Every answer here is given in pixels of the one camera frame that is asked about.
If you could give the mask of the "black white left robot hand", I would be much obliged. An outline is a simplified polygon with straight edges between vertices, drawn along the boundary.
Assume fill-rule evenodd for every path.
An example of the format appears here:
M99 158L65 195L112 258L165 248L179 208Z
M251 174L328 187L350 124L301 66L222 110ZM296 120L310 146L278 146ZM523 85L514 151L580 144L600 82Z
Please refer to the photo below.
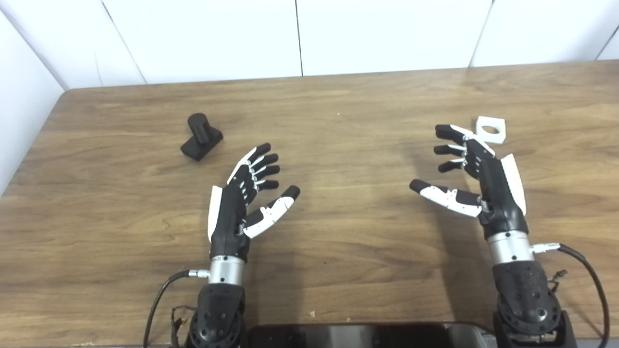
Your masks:
M279 187L277 180L268 178L280 172L278 160L271 144L263 143L237 162L224 187L212 188L207 220L210 259L235 257L247 262L252 239L270 229L294 205L300 188L292 185L275 200L248 212L259 192Z

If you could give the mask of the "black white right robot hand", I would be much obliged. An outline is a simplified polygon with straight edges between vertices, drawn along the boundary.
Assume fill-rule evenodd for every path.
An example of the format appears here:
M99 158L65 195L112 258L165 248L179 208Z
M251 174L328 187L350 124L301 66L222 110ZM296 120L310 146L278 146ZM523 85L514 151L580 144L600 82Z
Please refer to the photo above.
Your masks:
M456 156L439 165L438 171L463 170L478 181L480 193L418 179L411 181L411 190L449 211L477 218L486 239L512 231L529 233L526 200L514 156L499 159L479 136L456 125L437 125L435 134L439 139L453 141L452 145L436 146L435 154Z

